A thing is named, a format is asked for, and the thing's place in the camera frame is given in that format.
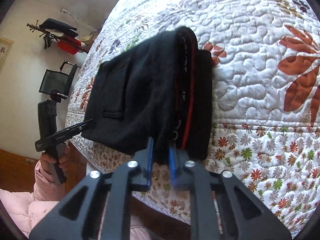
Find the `black chair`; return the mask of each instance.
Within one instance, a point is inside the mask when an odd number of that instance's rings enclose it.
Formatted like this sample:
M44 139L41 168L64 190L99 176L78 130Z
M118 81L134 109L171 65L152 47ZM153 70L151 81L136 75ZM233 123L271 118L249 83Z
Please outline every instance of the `black chair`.
M72 65L72 69L69 74L65 74L62 72L65 64ZM47 69L42 79L39 93L50 96L58 95L61 99L67 99L70 93L73 78L78 67L79 66L77 64L71 64L70 62L65 60L60 67L60 71Z

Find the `red stripe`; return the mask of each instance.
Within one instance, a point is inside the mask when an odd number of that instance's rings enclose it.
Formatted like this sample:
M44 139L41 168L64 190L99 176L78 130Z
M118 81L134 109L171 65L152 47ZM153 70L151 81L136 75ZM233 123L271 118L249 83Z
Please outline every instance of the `red stripe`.
M194 68L195 68L195 48L191 45L191 81L190 81L190 100L189 100L189 110L188 110L188 116L187 116L187 122L186 122L186 129L184 130L183 140L182 140L182 146L181 150L184 150L186 148L186 143L189 136L190 126L191 126L191 117L192 117L192 110L193 110L193 89L195 86L195 80L194 80Z

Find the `quilted bedspread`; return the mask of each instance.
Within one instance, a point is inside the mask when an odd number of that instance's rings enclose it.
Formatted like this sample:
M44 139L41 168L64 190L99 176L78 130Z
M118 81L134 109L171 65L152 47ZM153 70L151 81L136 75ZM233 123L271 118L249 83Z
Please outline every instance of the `quilted bedspread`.
M82 66L66 126L83 120L101 62L183 25L214 65L203 165L232 171L298 232L320 200L320 23L306 0L120 0ZM103 172L130 159L80 135L72 142ZM151 190L133 195L190 223L189 196L174 191L169 179L168 167L154 164Z

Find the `picture frame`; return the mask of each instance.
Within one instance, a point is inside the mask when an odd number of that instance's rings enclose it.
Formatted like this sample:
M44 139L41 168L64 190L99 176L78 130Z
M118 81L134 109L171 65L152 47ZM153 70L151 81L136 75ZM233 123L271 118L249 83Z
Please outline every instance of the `picture frame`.
M14 43L14 41L0 37L0 72L2 70L4 62L10 52L10 49L11 49L13 43Z

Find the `hand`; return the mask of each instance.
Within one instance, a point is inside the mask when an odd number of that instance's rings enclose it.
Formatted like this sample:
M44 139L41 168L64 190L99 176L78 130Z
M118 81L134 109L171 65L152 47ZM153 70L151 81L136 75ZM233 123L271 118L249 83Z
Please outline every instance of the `hand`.
M55 160L53 157L51 157L48 153L44 152L41 154L40 157L40 162L41 162L41 167L42 169L47 172L48 174L52 174L49 163L56 163L57 160ZM66 148L64 150L64 155L62 155L59 158L59 167L63 170L66 171L70 168L70 148L68 145L66 145Z

